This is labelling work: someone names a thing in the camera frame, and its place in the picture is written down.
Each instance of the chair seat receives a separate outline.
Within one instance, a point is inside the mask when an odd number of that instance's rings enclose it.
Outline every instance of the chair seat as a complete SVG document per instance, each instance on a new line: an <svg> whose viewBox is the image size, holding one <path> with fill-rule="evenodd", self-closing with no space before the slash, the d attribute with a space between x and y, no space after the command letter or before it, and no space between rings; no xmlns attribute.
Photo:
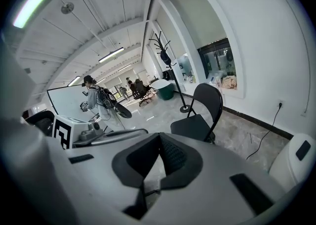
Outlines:
<svg viewBox="0 0 316 225"><path fill-rule="evenodd" d="M190 116L171 124L171 133L205 141L211 128L200 114Z"/></svg>

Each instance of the ceiling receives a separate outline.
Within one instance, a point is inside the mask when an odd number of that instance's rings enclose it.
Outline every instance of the ceiling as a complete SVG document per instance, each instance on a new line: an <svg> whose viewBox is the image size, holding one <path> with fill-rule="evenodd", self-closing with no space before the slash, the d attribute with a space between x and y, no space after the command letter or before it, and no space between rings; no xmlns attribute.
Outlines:
<svg viewBox="0 0 316 225"><path fill-rule="evenodd" d="M76 76L104 78L140 61L145 21L151 0L45 0L23 29L12 28L6 40L22 68L36 83L29 104L47 89L68 85ZM72 13L61 7L72 2ZM99 59L125 50L106 64Z"/></svg>

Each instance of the teal bin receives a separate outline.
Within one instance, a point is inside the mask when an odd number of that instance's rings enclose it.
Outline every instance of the teal bin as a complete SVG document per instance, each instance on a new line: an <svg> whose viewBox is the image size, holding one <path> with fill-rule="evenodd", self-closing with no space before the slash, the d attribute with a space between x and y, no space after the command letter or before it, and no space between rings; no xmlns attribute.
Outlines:
<svg viewBox="0 0 316 225"><path fill-rule="evenodd" d="M157 95L162 100L169 100L173 98L173 85L171 82L160 79L151 84L151 87L157 89Z"/></svg>

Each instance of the power outlet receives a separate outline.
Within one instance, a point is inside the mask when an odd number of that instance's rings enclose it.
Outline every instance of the power outlet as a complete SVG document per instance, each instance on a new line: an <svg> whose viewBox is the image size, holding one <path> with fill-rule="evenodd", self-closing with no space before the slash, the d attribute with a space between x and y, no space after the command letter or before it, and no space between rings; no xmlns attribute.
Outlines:
<svg viewBox="0 0 316 225"><path fill-rule="evenodd" d="M284 107L284 101L283 101L283 100L279 100L279 101L278 101L278 103L277 103L277 107L279 107L279 104L280 104L280 103L282 103L281 108L283 108L283 107Z"/></svg>

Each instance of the black and white logo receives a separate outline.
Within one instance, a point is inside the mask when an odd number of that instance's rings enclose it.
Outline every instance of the black and white logo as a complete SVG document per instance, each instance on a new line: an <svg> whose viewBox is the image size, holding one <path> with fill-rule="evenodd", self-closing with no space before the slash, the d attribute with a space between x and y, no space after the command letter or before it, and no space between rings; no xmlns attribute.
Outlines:
<svg viewBox="0 0 316 225"><path fill-rule="evenodd" d="M54 137L60 140L63 149L70 148L70 133L71 126L68 126L65 123L56 119Z"/></svg>

